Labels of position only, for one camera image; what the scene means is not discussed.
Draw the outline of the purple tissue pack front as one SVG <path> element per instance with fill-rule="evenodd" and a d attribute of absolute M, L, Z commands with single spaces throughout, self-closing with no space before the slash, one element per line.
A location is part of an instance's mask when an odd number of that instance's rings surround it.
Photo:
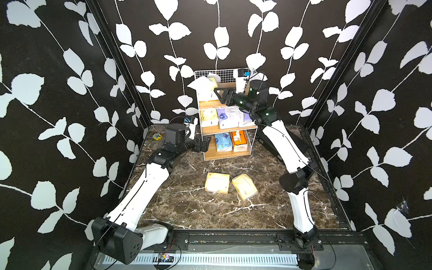
<path fill-rule="evenodd" d="M 220 129 L 230 129 L 239 127 L 239 122 L 243 120 L 243 112 L 238 108 L 217 109 Z"/>

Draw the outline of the purple tissue pack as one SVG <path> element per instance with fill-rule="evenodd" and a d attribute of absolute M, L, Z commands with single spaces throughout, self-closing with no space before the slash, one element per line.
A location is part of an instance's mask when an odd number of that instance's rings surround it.
<path fill-rule="evenodd" d="M 239 127 L 251 127 L 255 126 L 253 120 L 250 118 L 248 113 L 243 113 L 243 120 L 239 122 Z"/>
<path fill-rule="evenodd" d="M 230 129 L 239 127 L 239 122 L 243 120 L 243 112 L 238 108 L 217 109 L 220 129 Z"/>

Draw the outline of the yellow green tissue pack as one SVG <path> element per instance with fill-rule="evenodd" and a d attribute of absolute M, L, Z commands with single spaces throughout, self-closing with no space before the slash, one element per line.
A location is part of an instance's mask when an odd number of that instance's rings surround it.
<path fill-rule="evenodd" d="M 201 76 L 187 86 L 196 91 L 199 102 L 218 100 L 218 97 L 214 92 L 214 90 L 218 88 L 218 83 L 214 77 Z"/>

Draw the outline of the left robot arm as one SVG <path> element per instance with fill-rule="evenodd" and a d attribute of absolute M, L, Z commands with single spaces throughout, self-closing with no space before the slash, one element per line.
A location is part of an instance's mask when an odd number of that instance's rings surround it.
<path fill-rule="evenodd" d="M 94 250 L 130 264 L 138 253 L 171 240 L 172 226 L 154 223 L 139 228 L 139 220 L 159 187 L 169 178 L 173 168 L 189 151 L 205 153 L 210 139 L 195 136 L 198 120 L 185 119 L 166 126 L 165 141 L 148 158 L 141 176 L 120 204 L 105 218 L 96 218 L 91 229 Z"/>

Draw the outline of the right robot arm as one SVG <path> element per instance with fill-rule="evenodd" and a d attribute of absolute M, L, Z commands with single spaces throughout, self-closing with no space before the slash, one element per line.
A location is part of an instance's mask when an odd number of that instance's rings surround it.
<path fill-rule="evenodd" d="M 317 236 L 318 229 L 313 221 L 308 198 L 308 180 L 318 168 L 309 161 L 296 144 L 278 116 L 274 107 L 267 103 L 269 87 L 259 80 L 250 83 L 249 92 L 237 93 L 232 88 L 215 88 L 220 103 L 236 106 L 247 113 L 259 127 L 259 138 L 270 147 L 271 153 L 280 157 L 287 173 L 281 176 L 280 185 L 288 193 L 294 218 L 294 245 L 306 250 Z"/>

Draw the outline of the light blue tissue pack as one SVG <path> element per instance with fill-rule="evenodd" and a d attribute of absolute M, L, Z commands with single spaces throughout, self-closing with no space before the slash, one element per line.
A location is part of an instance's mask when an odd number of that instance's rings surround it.
<path fill-rule="evenodd" d="M 216 134 L 215 143 L 217 152 L 231 152 L 233 149 L 231 134 L 229 132 Z"/>

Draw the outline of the green floral tissue pack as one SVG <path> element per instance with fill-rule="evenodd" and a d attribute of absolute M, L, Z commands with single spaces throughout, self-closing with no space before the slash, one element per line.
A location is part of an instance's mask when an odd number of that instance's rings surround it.
<path fill-rule="evenodd" d="M 203 128 L 219 125 L 217 110 L 215 108 L 200 110 L 200 123 Z"/>

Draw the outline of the orange tissue pack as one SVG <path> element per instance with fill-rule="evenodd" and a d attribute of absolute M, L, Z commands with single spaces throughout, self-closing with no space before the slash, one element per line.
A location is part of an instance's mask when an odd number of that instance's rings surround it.
<path fill-rule="evenodd" d="M 246 152 L 249 149 L 248 139 L 244 130 L 231 132 L 232 149 L 234 153 Z"/>

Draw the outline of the small circuit board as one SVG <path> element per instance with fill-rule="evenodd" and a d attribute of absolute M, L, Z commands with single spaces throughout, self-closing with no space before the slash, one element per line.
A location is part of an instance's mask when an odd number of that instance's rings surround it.
<path fill-rule="evenodd" d="M 162 264 L 162 263 L 173 263 L 175 257 L 172 254 L 158 254 L 155 257 L 155 263 L 156 264 Z"/>

